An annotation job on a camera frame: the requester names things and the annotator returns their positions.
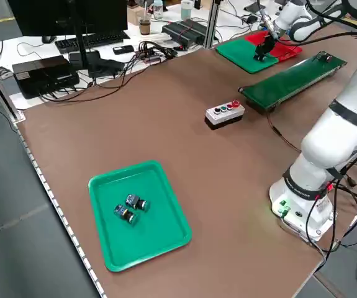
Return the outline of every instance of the mouse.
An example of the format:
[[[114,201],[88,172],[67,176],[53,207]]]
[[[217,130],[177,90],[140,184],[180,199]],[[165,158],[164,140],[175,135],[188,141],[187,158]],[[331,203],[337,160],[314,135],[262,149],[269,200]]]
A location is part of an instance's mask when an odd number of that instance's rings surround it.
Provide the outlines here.
[[[56,40],[56,36],[42,36],[42,43],[52,43]]]

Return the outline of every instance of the keyboard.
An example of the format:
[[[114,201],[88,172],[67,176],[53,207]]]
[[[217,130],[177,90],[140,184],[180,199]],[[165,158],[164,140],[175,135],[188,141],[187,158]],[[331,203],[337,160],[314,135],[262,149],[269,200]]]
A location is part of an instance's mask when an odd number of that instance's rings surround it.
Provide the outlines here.
[[[123,31],[101,34],[96,33],[88,36],[83,36],[84,46],[86,48],[94,48],[100,47],[101,45],[119,43],[123,42],[123,39],[130,39],[130,37]],[[61,54],[77,52],[79,50],[78,40],[76,38],[58,40],[55,42],[55,45]]]

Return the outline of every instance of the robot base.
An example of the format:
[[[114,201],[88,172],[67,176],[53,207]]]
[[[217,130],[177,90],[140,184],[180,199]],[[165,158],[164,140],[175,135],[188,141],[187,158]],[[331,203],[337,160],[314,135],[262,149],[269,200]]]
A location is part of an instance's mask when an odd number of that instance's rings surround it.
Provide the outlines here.
[[[289,210],[284,221],[307,238],[305,223],[314,201],[307,201],[293,194],[287,188],[283,178],[271,186],[269,198],[271,199],[273,213],[281,217],[285,209]],[[311,213],[308,223],[309,237],[315,242],[319,241],[332,224],[333,206],[328,197],[325,196],[323,199],[319,199]]]

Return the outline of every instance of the white desk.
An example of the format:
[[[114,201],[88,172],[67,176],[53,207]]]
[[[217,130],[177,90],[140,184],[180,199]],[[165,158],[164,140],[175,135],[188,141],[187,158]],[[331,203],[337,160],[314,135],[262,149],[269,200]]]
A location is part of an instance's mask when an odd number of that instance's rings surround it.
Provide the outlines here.
[[[249,4],[252,3],[250,0],[230,0],[231,3],[235,6],[237,10],[237,14],[239,16],[242,16],[246,14],[246,12],[243,10],[243,8]],[[267,12],[270,14],[271,17],[276,17],[275,12],[278,11],[279,5],[276,4],[273,0],[264,0],[261,1],[261,3],[266,6]],[[221,5],[220,7],[220,12],[219,16],[217,19],[217,31],[216,36],[220,39],[220,35],[223,38],[223,41],[226,41],[230,39],[233,35],[237,34],[240,35],[241,33],[249,32],[251,30],[256,30],[258,28],[259,22],[253,24],[248,30],[248,26],[246,24],[242,24],[242,21],[231,15],[228,14],[224,11],[227,11],[231,14],[234,14],[235,11],[233,7],[227,2],[224,1],[224,4]],[[207,25],[207,22],[202,21],[201,19],[208,20],[209,18],[209,10],[205,8],[201,8],[199,10],[193,9],[191,17],[194,19],[194,21],[199,21],[203,25]],[[167,24],[167,22],[176,22],[181,20],[181,5],[173,5],[168,7],[168,11],[164,13],[163,15],[163,21],[165,22],[160,22],[160,21],[153,21],[151,23],[151,34],[147,36],[152,36],[152,34],[157,34],[161,32],[162,27]],[[115,43],[112,45],[105,45],[101,47],[96,47],[94,48],[95,50],[99,51],[101,54],[101,58],[103,59],[113,59],[116,61],[121,61],[121,62],[128,62],[132,56],[133,53],[127,53],[127,54],[122,54],[122,55],[115,55],[114,52],[112,51],[112,48],[118,47],[120,45],[133,45],[137,46],[141,41],[146,40],[147,36],[146,35],[141,35],[138,26],[135,26],[131,23],[128,23],[128,29],[125,31],[125,33],[131,38],[128,40],[124,40],[122,43]],[[65,38],[71,38],[75,37],[74,35],[67,35],[65,36],[58,36],[58,40],[63,40]],[[10,70],[12,70],[12,65],[17,64],[17,63],[23,63],[27,61],[34,61],[38,60],[39,56],[42,58],[49,58],[53,56],[58,56],[60,55],[60,52],[58,51],[57,47],[55,46],[54,43],[51,44],[44,44],[41,47],[31,47],[26,44],[21,44],[18,47],[18,50],[21,55],[25,56],[20,56],[17,52],[17,45],[19,43],[26,42],[29,43],[30,45],[41,45],[41,37],[19,37],[19,38],[14,38],[10,40],[5,40],[4,41],[4,48],[3,48],[3,53],[0,59],[0,66],[6,67]],[[165,47],[175,47],[178,44],[170,40],[169,42],[165,42],[162,44]],[[200,47],[193,48],[192,50],[189,50],[187,52],[178,52],[178,55],[185,55],[188,53],[191,53],[193,51],[196,51]],[[144,63],[138,63],[134,68],[134,71],[138,71],[141,69],[144,69],[148,67],[149,65],[146,65]],[[80,71],[79,77],[80,82],[79,84],[76,85],[76,87],[86,87],[85,82],[90,82],[91,79],[89,79],[87,76],[87,71]],[[97,79],[100,83],[103,81],[108,81],[109,79],[113,79],[112,77],[107,78],[107,79]],[[56,94],[57,96],[65,96],[66,93],[58,93]],[[18,109],[27,109],[32,106],[36,106],[38,104],[42,104],[43,100],[39,97],[35,97],[33,99],[25,99],[21,93],[13,94],[11,95],[11,99]]]

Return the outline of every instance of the green tray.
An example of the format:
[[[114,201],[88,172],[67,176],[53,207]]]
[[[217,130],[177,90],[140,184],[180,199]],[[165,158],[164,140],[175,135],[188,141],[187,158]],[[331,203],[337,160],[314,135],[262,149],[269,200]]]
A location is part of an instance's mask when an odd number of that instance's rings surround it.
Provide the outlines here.
[[[90,179],[89,193],[106,267],[121,271],[187,244],[191,228],[174,195],[163,168],[147,161]],[[147,212],[131,225],[115,215],[128,194],[150,203]]]
[[[279,62],[279,59],[269,55],[266,56],[262,62],[255,60],[255,48],[256,46],[251,42],[244,39],[238,39],[219,45],[215,49],[220,55],[235,63],[248,73],[256,73]]]
[[[317,58],[318,55],[303,60],[257,84],[239,88],[239,92],[247,97],[248,105],[257,111],[261,113],[270,111],[276,105],[321,79],[333,75],[346,65],[346,61],[333,55],[329,61]]]

